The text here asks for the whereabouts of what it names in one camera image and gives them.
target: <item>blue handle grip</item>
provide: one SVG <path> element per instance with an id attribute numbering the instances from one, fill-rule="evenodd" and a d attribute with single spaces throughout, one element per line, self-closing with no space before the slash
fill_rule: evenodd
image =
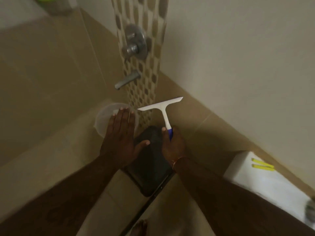
<path id="1" fill-rule="evenodd" d="M 168 131 L 168 134 L 169 134 L 169 139 L 171 140 L 172 137 L 173 137 L 173 129 L 171 128 L 171 129 L 168 129 L 167 131 Z"/>

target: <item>white plastic bucket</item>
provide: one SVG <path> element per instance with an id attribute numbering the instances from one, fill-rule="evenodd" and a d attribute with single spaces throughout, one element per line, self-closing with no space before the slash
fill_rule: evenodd
<path id="1" fill-rule="evenodd" d="M 94 127 L 95 127 L 97 133 L 101 137 L 103 137 L 103 138 L 105 137 L 106 129 L 107 129 L 107 125 L 108 125 L 108 121 L 109 121 L 110 117 L 113 115 L 113 113 L 117 113 L 121 107 L 123 107 L 123 108 L 129 107 L 130 111 L 135 112 L 135 115 L 136 115 L 135 131 L 137 130 L 138 124 L 139 124 L 139 115 L 137 114 L 137 112 L 132 107 L 130 107 L 128 104 L 112 103 L 112 104 L 109 104 L 109 105 L 101 108 L 101 110 L 98 112 L 98 114 L 96 115 L 96 118 L 95 118 Z"/>

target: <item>shower knob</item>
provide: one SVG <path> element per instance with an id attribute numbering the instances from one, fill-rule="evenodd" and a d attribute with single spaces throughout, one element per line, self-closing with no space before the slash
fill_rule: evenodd
<path id="1" fill-rule="evenodd" d="M 135 56 L 140 60 L 145 60 L 148 55 L 148 47 L 144 32 L 140 27 L 129 24 L 125 28 L 127 45 L 122 48 L 122 53 L 126 59 Z"/>

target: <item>white wall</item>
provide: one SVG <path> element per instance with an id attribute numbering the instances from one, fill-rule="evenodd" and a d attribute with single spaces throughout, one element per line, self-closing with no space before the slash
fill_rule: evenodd
<path id="1" fill-rule="evenodd" d="M 76 0 L 69 0 L 72 8 Z M 0 29 L 9 28 L 47 16 L 35 0 L 0 0 Z"/>
<path id="2" fill-rule="evenodd" d="M 84 4 L 116 34 L 110 0 Z M 161 71 L 313 188 L 314 20 L 315 0 L 169 0 L 161 58 Z"/>

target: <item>person's left arm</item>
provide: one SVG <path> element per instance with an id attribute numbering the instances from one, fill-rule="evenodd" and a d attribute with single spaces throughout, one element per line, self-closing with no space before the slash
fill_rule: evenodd
<path id="1" fill-rule="evenodd" d="M 135 114 L 120 109 L 108 123 L 100 155 L 93 162 L 29 202 L 0 224 L 0 235 L 75 236 L 116 171 L 150 142 L 134 147 Z"/>

